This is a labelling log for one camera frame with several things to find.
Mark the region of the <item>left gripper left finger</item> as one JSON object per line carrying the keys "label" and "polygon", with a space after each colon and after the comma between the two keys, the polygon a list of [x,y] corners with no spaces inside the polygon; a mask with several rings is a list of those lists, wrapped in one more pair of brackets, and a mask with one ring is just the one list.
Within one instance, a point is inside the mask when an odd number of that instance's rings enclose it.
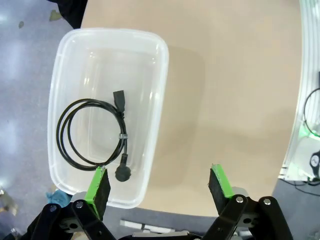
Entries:
{"label": "left gripper left finger", "polygon": [[98,167],[83,199],[61,207],[48,203],[37,217],[32,240],[70,240],[74,233],[83,232],[90,240],[114,240],[103,223],[111,186],[108,171]]}

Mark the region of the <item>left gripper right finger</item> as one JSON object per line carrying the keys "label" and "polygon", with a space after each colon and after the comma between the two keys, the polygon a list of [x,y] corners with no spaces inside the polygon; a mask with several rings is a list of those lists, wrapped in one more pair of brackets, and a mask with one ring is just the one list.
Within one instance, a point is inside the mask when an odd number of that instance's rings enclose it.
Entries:
{"label": "left gripper right finger", "polygon": [[255,201],[234,193],[220,164],[211,166],[208,188],[218,217],[203,240],[230,240],[237,228],[248,228],[253,240],[293,239],[278,201],[272,196]]}

